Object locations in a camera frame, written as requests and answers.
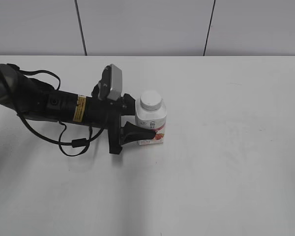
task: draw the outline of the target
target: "table surface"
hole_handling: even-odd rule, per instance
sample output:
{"label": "table surface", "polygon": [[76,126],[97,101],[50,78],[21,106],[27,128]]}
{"label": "table surface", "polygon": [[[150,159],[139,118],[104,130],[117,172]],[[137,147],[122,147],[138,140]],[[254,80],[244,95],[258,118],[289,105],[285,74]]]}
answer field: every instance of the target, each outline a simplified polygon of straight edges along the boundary
{"label": "table surface", "polygon": [[[156,89],[168,110],[163,144],[128,144],[111,155],[104,132],[87,153],[67,157],[0,106],[0,236],[295,236],[295,57],[0,56],[0,63],[51,70],[61,90],[83,95],[114,63],[123,92]],[[30,123],[54,139],[62,131]],[[87,135],[70,125],[63,140]]]}

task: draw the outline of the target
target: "product label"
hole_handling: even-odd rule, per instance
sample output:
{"label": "product label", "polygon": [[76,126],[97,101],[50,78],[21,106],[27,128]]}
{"label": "product label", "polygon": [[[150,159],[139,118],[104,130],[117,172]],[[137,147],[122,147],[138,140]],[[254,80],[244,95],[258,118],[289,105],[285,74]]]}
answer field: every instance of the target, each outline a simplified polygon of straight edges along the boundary
{"label": "product label", "polygon": [[87,103],[87,97],[79,95],[77,100],[77,106],[75,107],[75,113],[73,117],[74,122],[82,122],[86,103]]}
{"label": "product label", "polygon": [[153,129],[157,132],[152,140],[140,140],[139,145],[157,144],[164,142],[166,118],[158,120],[140,120],[136,117],[137,126],[145,129]]}

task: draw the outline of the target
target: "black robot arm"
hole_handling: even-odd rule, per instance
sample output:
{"label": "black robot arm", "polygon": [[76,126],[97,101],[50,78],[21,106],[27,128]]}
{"label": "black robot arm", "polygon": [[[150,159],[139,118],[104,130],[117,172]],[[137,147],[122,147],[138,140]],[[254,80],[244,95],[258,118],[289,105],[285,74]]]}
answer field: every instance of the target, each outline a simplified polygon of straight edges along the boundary
{"label": "black robot arm", "polygon": [[[120,154],[121,146],[126,143],[155,137],[155,131],[129,122],[121,126],[121,116],[135,115],[135,99],[129,94],[121,96],[122,72],[115,65],[105,67],[102,79],[94,87],[91,97],[60,91],[50,84],[25,76],[37,73],[56,76],[49,71],[25,72],[13,64],[0,64],[0,104],[16,110],[21,120],[24,119],[22,122],[36,136],[57,145],[86,147],[87,150],[89,143],[107,129],[112,154]],[[73,123],[101,130],[98,136],[90,137],[89,140],[62,143],[33,132],[26,119]]]}

